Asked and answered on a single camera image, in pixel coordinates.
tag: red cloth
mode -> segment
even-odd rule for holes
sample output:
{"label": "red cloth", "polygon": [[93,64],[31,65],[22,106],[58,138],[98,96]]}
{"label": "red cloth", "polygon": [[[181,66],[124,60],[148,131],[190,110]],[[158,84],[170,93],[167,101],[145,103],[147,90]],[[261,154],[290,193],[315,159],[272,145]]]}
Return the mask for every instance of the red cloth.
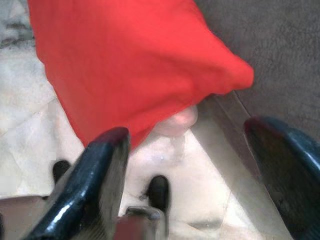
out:
{"label": "red cloth", "polygon": [[86,146],[116,126],[136,147],[209,94],[252,85],[192,0],[29,0],[36,52]]}

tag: red fabric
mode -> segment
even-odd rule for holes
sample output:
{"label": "red fabric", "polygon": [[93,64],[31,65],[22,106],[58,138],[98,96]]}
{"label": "red fabric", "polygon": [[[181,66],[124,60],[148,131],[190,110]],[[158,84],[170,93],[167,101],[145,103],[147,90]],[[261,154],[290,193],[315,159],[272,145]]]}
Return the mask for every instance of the red fabric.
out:
{"label": "red fabric", "polygon": [[209,94],[252,85],[192,0],[29,0],[36,51],[86,146],[116,126],[136,147]]}

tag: tile floor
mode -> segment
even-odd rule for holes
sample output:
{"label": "tile floor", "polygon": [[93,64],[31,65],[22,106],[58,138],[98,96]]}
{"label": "tile floor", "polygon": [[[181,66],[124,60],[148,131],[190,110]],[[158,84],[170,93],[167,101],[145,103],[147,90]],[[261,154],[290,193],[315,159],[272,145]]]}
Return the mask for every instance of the tile floor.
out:
{"label": "tile floor", "polygon": [[[26,1],[0,0],[0,13],[0,198],[46,195],[56,159],[72,162],[83,146],[29,40]],[[10,29],[10,21],[25,24],[26,31]],[[171,182],[172,240],[291,239],[265,189],[203,104],[184,136],[151,134],[131,153],[120,215],[127,206],[146,204],[139,197],[153,174]]]}

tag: white marble floor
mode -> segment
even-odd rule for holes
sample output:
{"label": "white marble floor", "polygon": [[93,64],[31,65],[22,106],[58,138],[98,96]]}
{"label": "white marble floor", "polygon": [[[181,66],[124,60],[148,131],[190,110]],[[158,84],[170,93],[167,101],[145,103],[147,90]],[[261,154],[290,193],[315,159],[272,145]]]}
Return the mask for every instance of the white marble floor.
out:
{"label": "white marble floor", "polygon": [[[25,19],[23,2],[14,1],[7,17]],[[0,198],[49,194],[53,163],[73,162],[82,150],[46,80],[34,41],[2,46]],[[184,136],[151,134],[131,153],[120,215],[127,206],[146,204],[139,197],[154,174],[166,175],[171,183],[172,240],[291,239],[263,186],[244,168],[203,104],[198,122]]]}

